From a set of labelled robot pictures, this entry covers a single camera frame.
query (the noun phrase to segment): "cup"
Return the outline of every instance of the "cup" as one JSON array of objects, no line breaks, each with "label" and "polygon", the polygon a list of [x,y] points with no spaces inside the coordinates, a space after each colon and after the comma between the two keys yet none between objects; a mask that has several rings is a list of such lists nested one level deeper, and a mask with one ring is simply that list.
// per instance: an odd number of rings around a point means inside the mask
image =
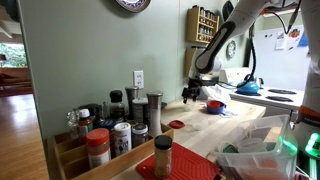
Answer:
[{"label": "cup", "polygon": [[215,100],[207,102],[207,112],[209,114],[221,114],[225,108],[226,105],[223,102]]}]

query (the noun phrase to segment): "pepper grinder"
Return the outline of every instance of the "pepper grinder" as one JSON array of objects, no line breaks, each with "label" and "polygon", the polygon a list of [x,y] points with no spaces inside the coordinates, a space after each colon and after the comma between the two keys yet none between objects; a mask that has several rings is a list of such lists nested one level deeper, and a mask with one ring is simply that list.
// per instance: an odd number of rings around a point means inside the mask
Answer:
[{"label": "pepper grinder", "polygon": [[133,109],[132,109],[132,101],[138,98],[139,87],[138,86],[127,86],[125,87],[127,98],[128,98],[128,106],[129,106],[129,116],[128,119],[133,120]]},{"label": "pepper grinder", "polygon": [[149,134],[153,137],[162,134],[160,122],[162,94],[160,91],[149,91],[147,93],[150,110]]}]

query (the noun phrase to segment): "spice rack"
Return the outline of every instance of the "spice rack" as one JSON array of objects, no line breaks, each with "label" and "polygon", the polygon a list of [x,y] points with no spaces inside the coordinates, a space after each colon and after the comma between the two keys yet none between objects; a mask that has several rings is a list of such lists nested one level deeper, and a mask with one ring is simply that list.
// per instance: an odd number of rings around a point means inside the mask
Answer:
[{"label": "spice rack", "polygon": [[[163,135],[173,138],[173,129],[163,124],[161,129]],[[71,139],[69,132],[54,136],[53,148],[61,179],[110,179],[150,156],[154,152],[154,137],[149,135],[146,143],[94,169],[90,169],[85,143]]]},{"label": "spice rack", "polygon": [[219,28],[219,16],[206,14],[200,7],[188,10],[187,41],[209,44]]}]

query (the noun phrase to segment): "red cap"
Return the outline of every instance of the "red cap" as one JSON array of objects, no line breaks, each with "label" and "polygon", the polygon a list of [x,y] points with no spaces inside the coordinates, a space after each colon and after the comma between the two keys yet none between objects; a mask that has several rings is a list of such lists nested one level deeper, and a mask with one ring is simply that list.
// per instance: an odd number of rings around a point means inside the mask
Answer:
[{"label": "red cap", "polygon": [[87,144],[90,146],[98,146],[109,141],[108,129],[98,128],[87,133]]}]

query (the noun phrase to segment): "cabinet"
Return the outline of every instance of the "cabinet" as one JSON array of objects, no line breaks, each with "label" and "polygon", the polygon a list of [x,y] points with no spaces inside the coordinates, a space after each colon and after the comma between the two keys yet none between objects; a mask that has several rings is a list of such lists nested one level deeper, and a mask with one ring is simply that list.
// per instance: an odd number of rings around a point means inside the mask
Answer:
[{"label": "cabinet", "polygon": [[187,41],[209,44],[218,31],[219,16],[198,6],[189,9],[187,16]]}]

